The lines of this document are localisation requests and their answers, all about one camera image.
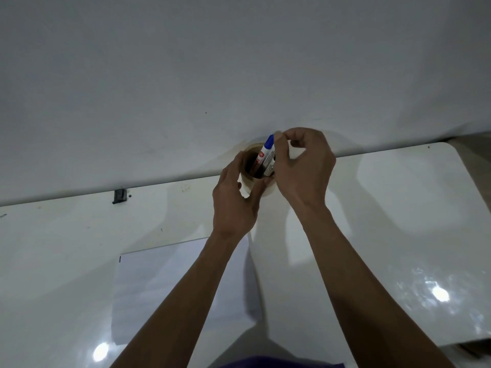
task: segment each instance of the person's right hand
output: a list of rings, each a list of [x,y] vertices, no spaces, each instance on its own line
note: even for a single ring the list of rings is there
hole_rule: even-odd
[[[288,139],[293,147],[306,148],[296,159],[290,159]],[[336,157],[322,132],[309,128],[292,128],[274,134],[274,177],[283,196],[295,209],[301,205],[325,206],[329,177]]]

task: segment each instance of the person's left arm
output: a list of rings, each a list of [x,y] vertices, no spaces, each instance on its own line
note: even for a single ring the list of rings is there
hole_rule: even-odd
[[[257,181],[245,199],[237,182],[241,163],[242,152],[222,171],[213,190],[213,232],[199,257],[111,368],[187,366],[228,260],[254,226],[270,180]]]

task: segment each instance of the forearm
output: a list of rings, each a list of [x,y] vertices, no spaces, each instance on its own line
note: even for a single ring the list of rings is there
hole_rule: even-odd
[[[325,206],[296,212],[360,368],[453,366],[380,284]]]
[[[237,243],[212,234],[191,268],[112,367],[186,367]]]

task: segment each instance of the black plastic piece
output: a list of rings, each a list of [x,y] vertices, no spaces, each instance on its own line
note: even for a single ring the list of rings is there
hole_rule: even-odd
[[[126,188],[120,188],[114,190],[114,201],[113,204],[118,204],[126,201]]]

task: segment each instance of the bright light spot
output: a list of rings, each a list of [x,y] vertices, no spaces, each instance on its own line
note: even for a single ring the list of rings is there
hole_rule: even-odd
[[[102,359],[104,359],[107,356],[107,353],[109,352],[109,345],[105,342],[97,346],[94,350],[94,353],[92,354],[92,358],[94,358],[95,362],[100,362]]]
[[[448,292],[440,288],[438,285],[435,286],[431,292],[433,293],[433,296],[435,296],[436,299],[438,299],[440,302],[448,302],[450,300],[450,296],[448,295]]]

